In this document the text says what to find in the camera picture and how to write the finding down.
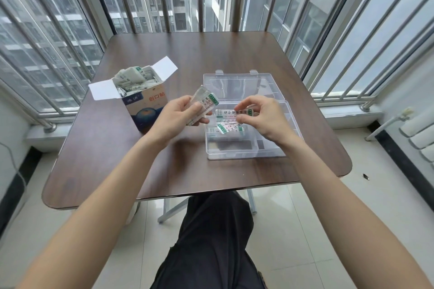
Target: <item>white radiator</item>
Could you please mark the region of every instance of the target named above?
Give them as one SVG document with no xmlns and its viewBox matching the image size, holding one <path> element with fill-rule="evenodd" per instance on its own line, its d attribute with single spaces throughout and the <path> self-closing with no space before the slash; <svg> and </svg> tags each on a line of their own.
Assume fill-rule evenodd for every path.
<svg viewBox="0 0 434 289">
<path fill-rule="evenodd" d="M 434 167 L 434 105 L 405 122 L 400 128 L 410 144 L 420 151 L 422 157 Z"/>
</svg>

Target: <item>hand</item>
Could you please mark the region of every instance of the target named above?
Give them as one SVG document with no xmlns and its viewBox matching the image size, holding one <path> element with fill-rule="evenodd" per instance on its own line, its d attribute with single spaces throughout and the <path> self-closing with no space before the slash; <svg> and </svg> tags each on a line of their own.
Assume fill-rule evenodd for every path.
<svg viewBox="0 0 434 289">
<path fill-rule="evenodd" d="M 164 145 L 168 144 L 172 138 L 182 132 L 187 122 L 202 109 L 199 102 L 186 109 L 190 99 L 191 96 L 185 95 L 167 103 L 146 136 L 156 138 Z M 198 126 L 199 122 L 209 123 L 210 120 L 201 118 L 193 126 Z"/>
<path fill-rule="evenodd" d="M 235 106 L 234 110 L 240 111 L 250 105 L 255 105 L 253 109 L 255 112 L 259 112 L 259 115 L 252 117 L 247 114 L 239 114 L 236 117 L 237 122 L 255 127 L 262 136 L 278 145 L 298 137 L 274 98 L 261 95 L 249 96 Z"/>
</svg>

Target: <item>table top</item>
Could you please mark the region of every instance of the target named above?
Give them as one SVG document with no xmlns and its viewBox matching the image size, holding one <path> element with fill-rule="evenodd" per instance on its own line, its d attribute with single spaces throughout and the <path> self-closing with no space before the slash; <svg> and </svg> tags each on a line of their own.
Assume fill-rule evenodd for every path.
<svg viewBox="0 0 434 289">
<path fill-rule="evenodd" d="M 268 32 L 119 34 L 111 38 L 93 82 L 120 69 L 154 64 L 169 56 L 178 70 L 166 81 L 168 99 L 193 95 L 204 73 L 271 73 L 291 106 L 306 143 L 337 176 L 351 159 Z M 87 93 L 42 192 L 56 209 L 79 206 L 138 141 L 122 100 L 95 101 Z M 298 182 L 287 158 L 209 161 L 203 125 L 186 127 L 155 159 L 138 199 L 192 195 Z"/>
</svg>

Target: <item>white tiled floor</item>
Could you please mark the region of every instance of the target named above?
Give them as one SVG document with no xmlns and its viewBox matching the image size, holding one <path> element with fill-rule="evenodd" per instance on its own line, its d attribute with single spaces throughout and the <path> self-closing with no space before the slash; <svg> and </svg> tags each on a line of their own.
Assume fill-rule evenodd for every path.
<svg viewBox="0 0 434 289">
<path fill-rule="evenodd" d="M 353 161 L 343 178 L 398 236 L 434 283 L 434 213 L 365 129 L 336 131 Z M 29 185 L 30 198 L 0 248 L 0 288 L 15 286 L 70 211 L 46 207 L 41 192 L 55 155 L 45 155 Z M 362 174 L 369 176 L 365 180 Z M 247 198 L 246 192 L 240 192 Z M 301 184 L 254 189 L 258 214 L 247 251 L 269 289 L 355 288 L 336 256 Z M 181 199 L 172 199 L 175 205 Z M 142 203 L 124 228 L 95 288 L 149 288 L 177 238 L 185 210 L 158 224 L 163 201 Z"/>
</svg>

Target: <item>plastic organizer box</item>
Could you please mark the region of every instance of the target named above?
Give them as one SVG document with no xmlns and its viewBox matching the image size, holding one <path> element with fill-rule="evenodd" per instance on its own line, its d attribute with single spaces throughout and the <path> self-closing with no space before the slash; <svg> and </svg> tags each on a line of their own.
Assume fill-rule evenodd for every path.
<svg viewBox="0 0 434 289">
<path fill-rule="evenodd" d="M 285 156 L 282 149 L 265 139 L 250 125 L 242 124 L 242 132 L 221 134 L 218 131 L 215 110 L 233 110 L 240 101 L 250 95 L 264 95 L 276 99 L 291 128 L 303 138 L 290 105 L 271 74 L 258 73 L 256 70 L 251 70 L 250 74 L 224 74 L 222 70 L 217 70 L 215 74 L 203 75 L 203 85 L 220 101 L 213 110 L 212 116 L 209 116 L 209 124 L 205 125 L 205 145 L 209 160 Z"/>
</svg>

